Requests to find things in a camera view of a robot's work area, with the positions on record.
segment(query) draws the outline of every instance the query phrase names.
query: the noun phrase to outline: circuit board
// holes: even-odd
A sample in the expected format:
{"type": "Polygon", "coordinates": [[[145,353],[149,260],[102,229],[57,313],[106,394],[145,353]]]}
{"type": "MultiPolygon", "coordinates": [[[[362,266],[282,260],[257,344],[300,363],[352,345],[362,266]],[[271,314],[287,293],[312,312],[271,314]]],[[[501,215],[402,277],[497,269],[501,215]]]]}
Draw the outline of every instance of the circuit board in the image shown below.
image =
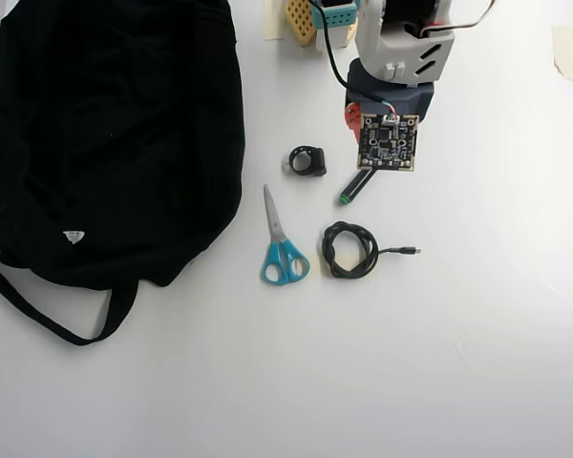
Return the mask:
{"type": "Polygon", "coordinates": [[[361,114],[359,169],[412,172],[419,120],[416,115],[392,120],[382,114],[361,114]]]}

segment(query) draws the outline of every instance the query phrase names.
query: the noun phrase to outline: wire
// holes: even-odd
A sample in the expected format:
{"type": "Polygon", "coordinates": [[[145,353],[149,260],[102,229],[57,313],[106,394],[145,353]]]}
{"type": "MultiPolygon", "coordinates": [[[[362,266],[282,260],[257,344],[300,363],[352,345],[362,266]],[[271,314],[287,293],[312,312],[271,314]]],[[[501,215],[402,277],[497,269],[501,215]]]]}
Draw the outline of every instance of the wire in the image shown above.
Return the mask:
{"type": "Polygon", "coordinates": [[[454,31],[456,29],[471,29],[471,28],[477,26],[478,24],[480,24],[484,19],[486,19],[486,17],[488,17],[488,14],[490,14],[492,9],[495,7],[495,5],[497,4],[497,1],[498,0],[490,0],[490,4],[486,8],[486,11],[475,22],[470,22],[467,24],[459,24],[459,25],[450,25],[450,24],[447,24],[447,25],[446,24],[428,25],[428,26],[422,28],[422,30],[420,31],[420,36],[424,36],[424,34],[429,32],[429,31],[454,31]]]}
{"type": "Polygon", "coordinates": [[[344,221],[338,221],[331,227],[327,228],[323,238],[322,250],[323,257],[329,265],[331,274],[336,279],[349,280],[362,279],[367,276],[378,263],[380,255],[385,253],[395,253],[400,255],[417,255],[420,253],[420,249],[414,246],[403,246],[401,248],[380,250],[378,249],[378,243],[375,241],[375,237],[370,231],[364,227],[357,226],[356,224],[348,224],[344,221]],[[359,239],[363,249],[365,250],[365,258],[352,270],[346,270],[335,261],[335,248],[333,247],[333,242],[335,241],[335,238],[343,232],[354,234],[359,239]]]}
{"type": "Polygon", "coordinates": [[[339,71],[337,70],[337,65],[335,64],[335,57],[333,56],[333,49],[331,48],[331,40],[329,38],[329,25],[327,23],[327,17],[325,16],[325,12],[323,11],[323,8],[320,7],[316,1],[318,0],[308,0],[309,3],[318,10],[318,12],[320,12],[321,14],[321,18],[323,20],[323,32],[325,33],[325,43],[327,44],[327,52],[329,53],[329,62],[331,63],[331,68],[333,69],[333,73],[335,74],[335,77],[337,78],[337,81],[344,86],[344,88],[346,88],[347,90],[353,92],[353,93],[357,93],[360,95],[363,95],[364,97],[368,98],[369,100],[373,101],[373,102],[377,102],[377,103],[381,103],[382,105],[385,105],[389,111],[391,112],[391,114],[393,115],[393,119],[397,118],[397,111],[394,108],[394,106],[388,101],[385,100],[384,98],[375,95],[375,94],[368,94],[365,91],[361,91],[358,88],[354,88],[350,83],[348,83],[343,77],[342,75],[339,73],[339,71]]]}

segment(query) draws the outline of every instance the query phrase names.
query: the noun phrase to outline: blue scissors handle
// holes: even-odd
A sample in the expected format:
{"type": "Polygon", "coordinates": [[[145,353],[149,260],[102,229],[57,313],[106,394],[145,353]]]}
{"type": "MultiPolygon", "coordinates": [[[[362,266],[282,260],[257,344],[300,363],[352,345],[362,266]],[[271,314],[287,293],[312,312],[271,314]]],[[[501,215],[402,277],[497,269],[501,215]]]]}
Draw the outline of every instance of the blue scissors handle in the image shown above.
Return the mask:
{"type": "Polygon", "coordinates": [[[295,245],[293,245],[289,239],[280,242],[273,241],[269,245],[267,258],[264,263],[264,270],[262,272],[265,281],[270,284],[280,286],[303,280],[308,273],[308,259],[302,255],[297,248],[295,248],[295,245]],[[295,261],[299,261],[303,266],[303,272],[300,275],[296,274],[293,270],[293,263],[295,261]],[[275,266],[279,272],[278,280],[273,280],[267,275],[267,269],[272,265],[275,266]]]}

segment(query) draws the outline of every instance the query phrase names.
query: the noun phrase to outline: black rubber grommet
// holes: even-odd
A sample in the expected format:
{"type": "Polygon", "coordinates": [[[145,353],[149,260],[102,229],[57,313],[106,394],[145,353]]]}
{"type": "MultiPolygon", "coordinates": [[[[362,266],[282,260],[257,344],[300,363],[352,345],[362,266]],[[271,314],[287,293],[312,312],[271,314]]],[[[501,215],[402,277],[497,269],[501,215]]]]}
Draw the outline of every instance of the black rubber grommet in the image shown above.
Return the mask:
{"type": "Polygon", "coordinates": [[[290,165],[290,169],[293,172],[301,177],[308,177],[310,175],[321,177],[327,173],[325,152],[322,148],[314,148],[313,146],[300,146],[295,148],[288,157],[288,165],[290,165]],[[309,166],[304,170],[297,170],[294,165],[295,158],[300,154],[305,154],[309,157],[309,166]]]}

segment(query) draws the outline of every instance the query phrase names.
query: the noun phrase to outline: red component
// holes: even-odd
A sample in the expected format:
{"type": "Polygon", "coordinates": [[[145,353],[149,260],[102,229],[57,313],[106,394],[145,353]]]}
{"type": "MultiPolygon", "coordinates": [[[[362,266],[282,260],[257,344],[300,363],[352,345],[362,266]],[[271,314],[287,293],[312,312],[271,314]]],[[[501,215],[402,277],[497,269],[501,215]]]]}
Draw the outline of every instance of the red component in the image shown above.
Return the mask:
{"type": "Polygon", "coordinates": [[[354,132],[358,143],[361,137],[361,105],[354,102],[350,103],[344,111],[344,118],[348,127],[354,132]]]}

